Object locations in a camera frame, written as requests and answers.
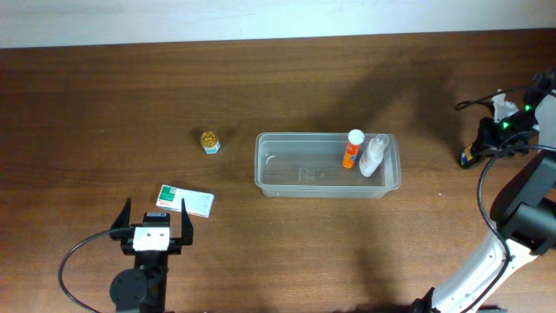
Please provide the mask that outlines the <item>orange tablet tube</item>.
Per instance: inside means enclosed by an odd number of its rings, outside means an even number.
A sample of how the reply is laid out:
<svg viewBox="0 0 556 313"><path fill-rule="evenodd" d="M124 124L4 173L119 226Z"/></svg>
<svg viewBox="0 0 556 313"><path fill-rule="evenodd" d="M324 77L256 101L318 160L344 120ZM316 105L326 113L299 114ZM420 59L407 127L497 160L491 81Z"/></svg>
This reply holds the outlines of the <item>orange tablet tube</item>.
<svg viewBox="0 0 556 313"><path fill-rule="evenodd" d="M347 148L345 150L342 166L345 169L352 169L359 154L360 147L364 142L365 134L362 130L350 130L347 134Z"/></svg>

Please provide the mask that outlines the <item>dark brown medicine bottle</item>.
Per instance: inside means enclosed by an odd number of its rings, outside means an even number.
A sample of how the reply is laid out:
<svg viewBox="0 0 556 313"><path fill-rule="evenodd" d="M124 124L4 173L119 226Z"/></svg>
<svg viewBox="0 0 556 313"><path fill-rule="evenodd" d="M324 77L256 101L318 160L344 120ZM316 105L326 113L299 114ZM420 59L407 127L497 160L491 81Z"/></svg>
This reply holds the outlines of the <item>dark brown medicine bottle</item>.
<svg viewBox="0 0 556 313"><path fill-rule="evenodd" d="M469 144L460 153L460 167L464 170L469 170L477 166L481 162L478 156L473 154L473 145Z"/></svg>

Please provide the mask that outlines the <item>white spray bottle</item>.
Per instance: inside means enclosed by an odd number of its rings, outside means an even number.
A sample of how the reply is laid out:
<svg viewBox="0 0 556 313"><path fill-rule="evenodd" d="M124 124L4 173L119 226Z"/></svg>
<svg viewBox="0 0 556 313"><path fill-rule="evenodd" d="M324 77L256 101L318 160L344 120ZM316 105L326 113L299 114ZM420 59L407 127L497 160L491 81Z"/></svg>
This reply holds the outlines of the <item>white spray bottle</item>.
<svg viewBox="0 0 556 313"><path fill-rule="evenodd" d="M359 162L360 172L364 177L373 175L381 164L388 145L389 137L386 134L379 134L369 141Z"/></svg>

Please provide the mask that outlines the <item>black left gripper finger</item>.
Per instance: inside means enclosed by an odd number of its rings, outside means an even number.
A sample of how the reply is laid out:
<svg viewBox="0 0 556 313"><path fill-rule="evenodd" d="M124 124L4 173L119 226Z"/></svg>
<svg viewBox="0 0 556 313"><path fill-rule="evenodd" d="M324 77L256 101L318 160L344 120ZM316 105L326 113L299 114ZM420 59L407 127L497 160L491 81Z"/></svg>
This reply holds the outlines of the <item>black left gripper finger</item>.
<svg viewBox="0 0 556 313"><path fill-rule="evenodd" d="M182 206L182 232L181 232L181 246L183 245L192 245L193 238L194 238L194 226L191 223L189 218L189 214L186 209L185 199L183 198L181 201Z"/></svg>
<svg viewBox="0 0 556 313"><path fill-rule="evenodd" d="M110 238L112 240L125 240L129 237L129 219L131 212L131 199L128 197L123 205L122 211L110 227Z"/></svg>

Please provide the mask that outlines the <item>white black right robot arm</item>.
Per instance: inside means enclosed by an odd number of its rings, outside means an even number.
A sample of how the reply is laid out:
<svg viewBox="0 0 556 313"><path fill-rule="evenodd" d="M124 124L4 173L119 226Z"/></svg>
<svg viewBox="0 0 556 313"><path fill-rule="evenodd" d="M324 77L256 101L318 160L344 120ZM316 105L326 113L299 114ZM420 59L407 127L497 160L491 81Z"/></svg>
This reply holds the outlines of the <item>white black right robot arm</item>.
<svg viewBox="0 0 556 313"><path fill-rule="evenodd" d="M506 90L476 99L490 117L480 120L477 137L460 154L460 167L485 165L478 181L482 190L488 171L503 157L536 155L495 197L487 210L477 197L489 231L479 248L449 280L414 300L409 311L484 312L483 303L516 270L555 247L555 70L533 75L521 87L522 109L506 100Z"/></svg>

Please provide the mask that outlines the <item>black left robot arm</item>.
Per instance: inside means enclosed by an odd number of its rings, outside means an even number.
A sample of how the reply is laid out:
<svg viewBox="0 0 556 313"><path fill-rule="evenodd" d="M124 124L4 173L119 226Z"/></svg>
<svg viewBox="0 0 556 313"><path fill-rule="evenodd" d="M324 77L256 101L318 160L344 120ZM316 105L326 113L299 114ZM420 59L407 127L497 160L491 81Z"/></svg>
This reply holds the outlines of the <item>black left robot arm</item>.
<svg viewBox="0 0 556 313"><path fill-rule="evenodd" d="M170 235L170 214L147 212L141 223L129 222L131 200L112 223L110 238L122 253L134 257L134 266L113 279L109 295L117 312L164 312L169 257L180 255L193 243L194 227L181 201L181 235Z"/></svg>

